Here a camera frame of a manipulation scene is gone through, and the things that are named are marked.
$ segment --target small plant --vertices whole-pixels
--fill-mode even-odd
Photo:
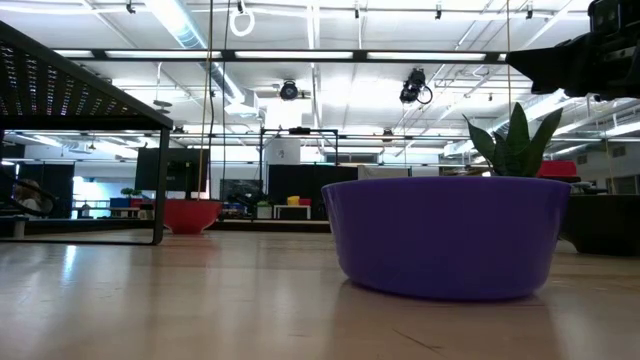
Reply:
[[[122,190],[120,190],[120,194],[128,197],[129,199],[131,199],[131,197],[133,196],[140,196],[142,195],[142,191],[140,190],[135,190],[132,188],[124,188]]]
[[[530,139],[527,115],[522,106],[516,103],[509,119],[507,138],[494,132],[495,143],[491,135],[471,125],[466,116],[464,118],[469,125],[473,145],[487,159],[493,173],[499,176],[535,177],[542,165],[544,150],[560,124],[562,108],[547,115],[533,139]]]

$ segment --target ceiling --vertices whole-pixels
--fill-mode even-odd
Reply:
[[[315,45],[319,49],[358,49],[359,26],[363,49],[506,52],[523,46],[527,49],[549,47],[589,31],[586,9],[590,2],[511,0],[513,18],[507,26],[505,0],[246,0],[246,8],[254,10],[255,27],[247,36],[238,37],[232,31],[225,31],[227,1],[216,0],[213,48],[308,49],[306,7],[314,4],[320,9],[319,41]],[[144,2],[134,2],[136,14],[125,11],[126,3],[116,0],[0,1],[0,20],[51,48],[179,48]],[[361,9],[360,21],[354,16],[356,3]],[[535,16],[525,19],[529,3]],[[200,29],[208,29],[209,1],[185,4]],[[438,4],[443,11],[441,20],[434,19]],[[231,9],[235,8],[234,0]],[[71,15],[83,10],[85,13]],[[238,18],[239,29],[246,27],[246,18]],[[164,63],[159,86],[156,86],[158,68],[154,63],[90,61],[81,64],[151,106],[157,91],[159,100],[173,104],[169,117],[187,124],[191,132],[200,131],[198,124],[205,110],[205,73],[198,64]],[[397,134],[431,131],[466,135],[463,114],[488,127],[508,112],[509,100],[526,102],[533,97],[529,93],[531,82],[515,70],[510,71],[509,86],[509,71],[503,65],[480,68],[445,65],[439,72],[438,64],[419,63],[316,66],[321,80],[318,99],[322,126],[344,133],[379,134],[383,128],[391,127]],[[435,74],[431,83],[434,100],[421,108],[403,105],[398,99],[403,81],[415,67],[423,68],[427,79]],[[312,89],[312,70],[306,63],[228,63],[225,70],[238,85],[257,92],[261,107],[280,101],[274,85],[281,85],[283,80],[295,80],[307,93]],[[297,101],[303,112],[303,125],[313,126],[312,101]],[[573,111],[567,112],[564,122],[575,121],[585,113],[578,111],[585,107],[583,100],[567,104],[568,110]],[[216,98],[216,123],[222,120],[222,106],[221,97]],[[209,122],[208,106],[206,111],[205,122]],[[229,129],[239,132],[249,128],[257,130],[260,124],[255,118],[234,116],[226,116],[225,121]]]

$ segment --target wooden floor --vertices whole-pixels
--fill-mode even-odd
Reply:
[[[0,359],[637,360],[640,260],[565,244],[535,297],[445,303],[353,285],[324,234],[5,243]]]

